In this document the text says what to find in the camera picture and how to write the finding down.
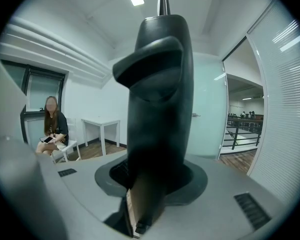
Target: chair backrest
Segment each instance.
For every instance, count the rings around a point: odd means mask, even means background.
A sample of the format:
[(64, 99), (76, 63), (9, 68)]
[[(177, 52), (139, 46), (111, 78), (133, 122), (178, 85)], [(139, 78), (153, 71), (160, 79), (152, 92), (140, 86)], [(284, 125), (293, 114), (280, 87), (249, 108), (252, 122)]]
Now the chair backrest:
[(66, 118), (66, 124), (68, 125), (69, 131), (69, 140), (76, 141), (77, 140), (77, 125), (75, 118)]

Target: black t-shirt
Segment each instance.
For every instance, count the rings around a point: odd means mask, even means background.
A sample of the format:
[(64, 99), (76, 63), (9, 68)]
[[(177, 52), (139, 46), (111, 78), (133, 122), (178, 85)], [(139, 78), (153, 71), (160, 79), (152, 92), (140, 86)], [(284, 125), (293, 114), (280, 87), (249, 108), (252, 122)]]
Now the black t-shirt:
[(52, 132), (53, 134), (64, 134), (65, 135), (65, 142), (62, 142), (64, 145), (68, 146), (69, 143), (69, 131), (68, 131), (68, 125), (67, 125), (67, 119), (65, 115), (58, 111), (57, 112), (57, 124), (55, 131)]

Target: wooden floor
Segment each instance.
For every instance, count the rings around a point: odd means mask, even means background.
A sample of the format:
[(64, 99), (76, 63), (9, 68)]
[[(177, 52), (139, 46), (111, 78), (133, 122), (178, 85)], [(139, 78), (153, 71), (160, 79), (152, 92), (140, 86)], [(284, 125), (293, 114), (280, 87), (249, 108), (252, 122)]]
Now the wooden floor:
[[(125, 147), (117, 147), (116, 145), (110, 144), (108, 142), (105, 143), (105, 151), (107, 155), (126, 150)], [(79, 148), (80, 155), (82, 160), (96, 158), (102, 156), (102, 149), (101, 149), (101, 141), (94, 142), (89, 144), (88, 146), (83, 146)], [(73, 153), (69, 154), (68, 160), (75, 161), (78, 158), (78, 152), (74, 151)]]
[(220, 155), (218, 162), (247, 173), (254, 160), (256, 151), (257, 150), (252, 150), (238, 154)]

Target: white chair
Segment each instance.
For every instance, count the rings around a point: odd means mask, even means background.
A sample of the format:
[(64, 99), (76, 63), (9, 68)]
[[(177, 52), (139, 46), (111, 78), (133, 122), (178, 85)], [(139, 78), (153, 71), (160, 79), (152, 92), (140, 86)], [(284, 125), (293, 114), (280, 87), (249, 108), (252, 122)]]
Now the white chair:
[(58, 163), (62, 160), (65, 160), (66, 162), (68, 162), (68, 156), (67, 156), (67, 151), (73, 147), (76, 146), (76, 150), (78, 151), (78, 158), (76, 161), (78, 160), (82, 160), (81, 159), (81, 155), (80, 155), (80, 151), (79, 151), (79, 147), (78, 147), (78, 142), (77, 142), (77, 125), (76, 125), (76, 119), (75, 118), (67, 118), (66, 119), (66, 123), (68, 125), (68, 135), (69, 135), (69, 142), (68, 142), (68, 146), (66, 146), (65, 148), (63, 148), (62, 150), (60, 150), (63, 154), (63, 158), (61, 158)]

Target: seated woman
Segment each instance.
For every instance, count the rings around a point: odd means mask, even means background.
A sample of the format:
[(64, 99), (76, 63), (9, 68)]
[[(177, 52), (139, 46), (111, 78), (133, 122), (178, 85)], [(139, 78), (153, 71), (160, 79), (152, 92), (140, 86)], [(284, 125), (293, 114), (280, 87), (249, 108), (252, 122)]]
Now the seated woman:
[(52, 139), (49, 143), (39, 142), (36, 148), (37, 153), (51, 155), (54, 150), (62, 150), (68, 145), (69, 132), (67, 119), (59, 111), (56, 97), (49, 96), (44, 106), (44, 135)]

